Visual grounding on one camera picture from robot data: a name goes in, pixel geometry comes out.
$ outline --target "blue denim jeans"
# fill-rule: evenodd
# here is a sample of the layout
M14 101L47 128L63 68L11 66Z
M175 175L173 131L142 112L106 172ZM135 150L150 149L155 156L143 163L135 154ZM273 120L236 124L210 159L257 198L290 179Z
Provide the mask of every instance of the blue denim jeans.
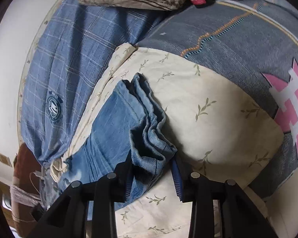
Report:
M74 180L89 183L112 172L131 150L134 180L126 203L139 198L159 178L177 149L161 133L165 112L152 98L145 77L121 80L93 122L91 135L67 160L68 171L59 181L63 191ZM92 217L90 204L88 219Z

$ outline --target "wall outlet plate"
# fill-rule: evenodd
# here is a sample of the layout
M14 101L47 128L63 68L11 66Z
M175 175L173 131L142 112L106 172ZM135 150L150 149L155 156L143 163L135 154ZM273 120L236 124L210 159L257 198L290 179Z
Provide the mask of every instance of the wall outlet plate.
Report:
M12 167L11 162L10 162L10 159L7 156L2 155L1 153L0 153L0 162L1 163L4 163L7 166Z

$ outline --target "silver bolt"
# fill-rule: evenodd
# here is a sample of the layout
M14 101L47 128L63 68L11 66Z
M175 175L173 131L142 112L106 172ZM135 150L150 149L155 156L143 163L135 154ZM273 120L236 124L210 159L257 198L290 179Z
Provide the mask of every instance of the silver bolt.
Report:
M191 173L191 177L192 178L199 178L200 177L200 174L197 173L197 172L193 172L193 173Z
M71 183L71 186L72 186L73 188L77 188L77 187L79 187L81 184L82 184L82 183L81 183L80 181L73 181L73 182Z
M117 175L115 173L108 173L106 176L108 179L114 179Z
M227 184L231 185L231 186L234 186L236 184L236 181L234 181L233 179L228 179Z

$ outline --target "round logo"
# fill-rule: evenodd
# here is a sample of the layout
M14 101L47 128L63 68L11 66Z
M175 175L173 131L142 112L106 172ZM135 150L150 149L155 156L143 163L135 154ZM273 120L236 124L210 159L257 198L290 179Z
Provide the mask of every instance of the round logo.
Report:
M50 119L52 121L57 121L61 116L60 102L54 96L50 96L46 102L46 106Z

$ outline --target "white wall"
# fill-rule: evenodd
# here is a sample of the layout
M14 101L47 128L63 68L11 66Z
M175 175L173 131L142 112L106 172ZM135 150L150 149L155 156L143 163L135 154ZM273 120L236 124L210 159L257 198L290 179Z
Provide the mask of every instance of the white wall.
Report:
M22 69L35 34L56 0L14 0L0 24L0 153L11 163L18 152L17 100ZM0 181L13 168L0 162Z

